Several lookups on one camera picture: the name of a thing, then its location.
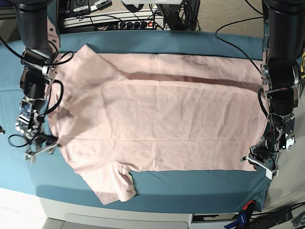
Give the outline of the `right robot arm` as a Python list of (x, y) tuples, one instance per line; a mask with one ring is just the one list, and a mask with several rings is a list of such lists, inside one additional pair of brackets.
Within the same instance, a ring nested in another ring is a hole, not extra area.
[(58, 139), (44, 132), (48, 114), (60, 105), (64, 88), (57, 80), (58, 67), (65, 61), (59, 52), (59, 34), (56, 24), (50, 22), (49, 9), (58, 9), (56, 0), (13, 0), (20, 37), (25, 45), (22, 54), (12, 53), (24, 67), (20, 88), (24, 97), (15, 127), (18, 136), (25, 139), (24, 159), (31, 163), (46, 152), (53, 154)]

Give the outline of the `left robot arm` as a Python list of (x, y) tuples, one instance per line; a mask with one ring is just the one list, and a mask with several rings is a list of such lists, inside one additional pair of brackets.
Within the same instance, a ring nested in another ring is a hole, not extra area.
[(264, 0), (262, 89), (259, 100), (269, 132), (250, 147), (242, 161), (265, 169), (265, 176), (278, 175), (278, 158), (295, 144), (295, 115), (305, 87), (303, 68), (298, 63), (305, 49), (305, 2), (303, 0)]

